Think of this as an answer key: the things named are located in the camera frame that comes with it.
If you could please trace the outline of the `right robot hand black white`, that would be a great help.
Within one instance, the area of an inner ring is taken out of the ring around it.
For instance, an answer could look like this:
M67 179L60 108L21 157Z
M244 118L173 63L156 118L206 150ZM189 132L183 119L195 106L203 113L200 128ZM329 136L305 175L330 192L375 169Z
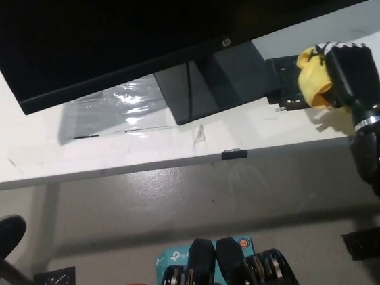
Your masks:
M380 77L369 47L362 43L327 42L315 45L331 87L324 99L345 107L356 130L380 121Z

